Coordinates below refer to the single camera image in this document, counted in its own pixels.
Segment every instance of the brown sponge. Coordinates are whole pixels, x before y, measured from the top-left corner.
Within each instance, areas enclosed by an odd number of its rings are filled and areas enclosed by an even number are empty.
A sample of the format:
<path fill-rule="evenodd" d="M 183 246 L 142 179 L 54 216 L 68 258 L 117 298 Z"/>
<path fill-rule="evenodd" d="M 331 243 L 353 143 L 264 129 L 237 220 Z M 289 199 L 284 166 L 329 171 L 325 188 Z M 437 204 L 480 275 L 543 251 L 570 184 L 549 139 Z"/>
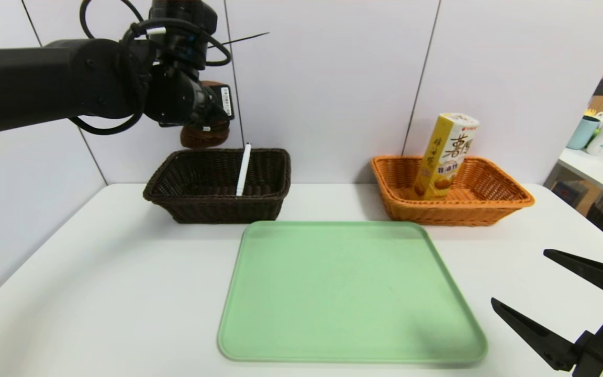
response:
<path fill-rule="evenodd" d="M 202 84 L 205 86 L 221 85 L 221 83 L 218 83 L 217 81 L 202 81 Z M 180 143 L 185 148 L 191 149 L 219 146 L 227 140 L 229 136 L 229 127 L 225 127 L 225 129 L 222 129 L 221 131 L 202 131 L 199 128 L 203 126 L 216 127 L 224 124 L 225 122 L 215 125 L 195 125 L 194 127 L 183 126 L 183 129 L 180 131 Z"/>

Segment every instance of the white pen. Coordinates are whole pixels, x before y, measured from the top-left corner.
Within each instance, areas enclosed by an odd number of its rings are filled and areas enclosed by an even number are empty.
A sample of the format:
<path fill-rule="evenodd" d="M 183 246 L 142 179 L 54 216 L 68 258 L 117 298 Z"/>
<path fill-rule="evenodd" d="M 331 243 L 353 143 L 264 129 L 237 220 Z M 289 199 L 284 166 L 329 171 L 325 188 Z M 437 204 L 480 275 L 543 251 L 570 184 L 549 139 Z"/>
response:
<path fill-rule="evenodd" d="M 243 195 L 243 187 L 246 185 L 246 174 L 248 174 L 248 163 L 251 160 L 251 144 L 246 143 L 243 150 L 243 159 L 241 160 L 241 172 L 239 172 L 239 181 L 237 183 L 237 196 Z"/>

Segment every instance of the white wall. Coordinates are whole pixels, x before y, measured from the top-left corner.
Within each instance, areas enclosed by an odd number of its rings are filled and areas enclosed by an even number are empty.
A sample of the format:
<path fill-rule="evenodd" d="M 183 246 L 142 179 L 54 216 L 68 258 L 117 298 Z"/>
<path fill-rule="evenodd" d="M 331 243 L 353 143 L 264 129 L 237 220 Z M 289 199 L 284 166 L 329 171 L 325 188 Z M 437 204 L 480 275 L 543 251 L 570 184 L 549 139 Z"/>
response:
<path fill-rule="evenodd" d="M 25 0 L 29 16 L 39 34 L 41 43 L 62 39 L 86 38 L 79 22 L 79 0 Z M 151 0 L 133 0 L 144 19 L 148 18 Z M 227 22 L 225 6 L 222 0 L 208 0 L 218 14 L 218 29 L 213 35 L 219 41 L 227 41 Z M 129 24 L 136 21 L 132 12 L 119 0 L 93 1 L 87 12 L 87 23 L 97 38 L 120 40 Z M 209 59 L 221 59 L 220 52 L 210 50 Z M 208 67 L 199 75 L 200 79 L 220 81 L 234 90 L 232 66 Z M 242 148 L 241 124 L 237 103 L 236 119 L 230 124 L 230 136 L 221 148 Z M 93 119 L 84 117 L 96 127 L 115 126 L 122 121 Z M 147 182 L 167 156 L 175 150 L 181 150 L 181 127 L 161 128 L 158 123 L 144 116 L 138 124 L 127 132 L 113 136 L 98 136 L 84 132 L 108 184 L 123 182 Z"/>
<path fill-rule="evenodd" d="M 482 123 L 472 154 L 542 183 L 601 75 L 599 0 L 442 0 L 405 153 L 465 112 Z"/>
<path fill-rule="evenodd" d="M 19 0 L 0 0 L 0 48 L 38 47 Z M 0 285 L 105 186 L 77 127 L 0 133 Z"/>
<path fill-rule="evenodd" d="M 401 153 L 438 0 L 227 0 L 246 142 L 293 182 L 364 182 Z"/>

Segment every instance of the label sticker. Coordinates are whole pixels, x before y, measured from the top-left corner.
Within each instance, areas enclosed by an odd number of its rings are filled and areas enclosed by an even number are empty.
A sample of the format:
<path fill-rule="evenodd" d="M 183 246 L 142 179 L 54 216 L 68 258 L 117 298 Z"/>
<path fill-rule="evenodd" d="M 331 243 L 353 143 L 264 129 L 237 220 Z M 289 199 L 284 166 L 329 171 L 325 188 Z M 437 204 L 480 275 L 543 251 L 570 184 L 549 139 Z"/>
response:
<path fill-rule="evenodd" d="M 225 113 L 232 116 L 232 102 L 229 100 L 229 88 L 224 86 L 220 88 L 220 92 L 222 93 L 222 108 L 225 110 Z"/>

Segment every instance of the orange wicker basket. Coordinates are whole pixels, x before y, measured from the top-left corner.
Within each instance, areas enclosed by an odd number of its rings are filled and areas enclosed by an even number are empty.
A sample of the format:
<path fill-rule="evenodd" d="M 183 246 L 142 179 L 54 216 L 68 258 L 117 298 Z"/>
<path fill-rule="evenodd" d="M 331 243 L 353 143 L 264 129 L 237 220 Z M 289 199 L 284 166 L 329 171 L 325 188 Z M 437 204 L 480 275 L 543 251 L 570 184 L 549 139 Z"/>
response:
<path fill-rule="evenodd" d="M 381 156 L 371 160 L 385 210 L 392 220 L 426 225 L 492 225 L 534 204 L 534 198 L 492 162 L 467 157 L 442 201 L 414 200 L 422 157 Z"/>

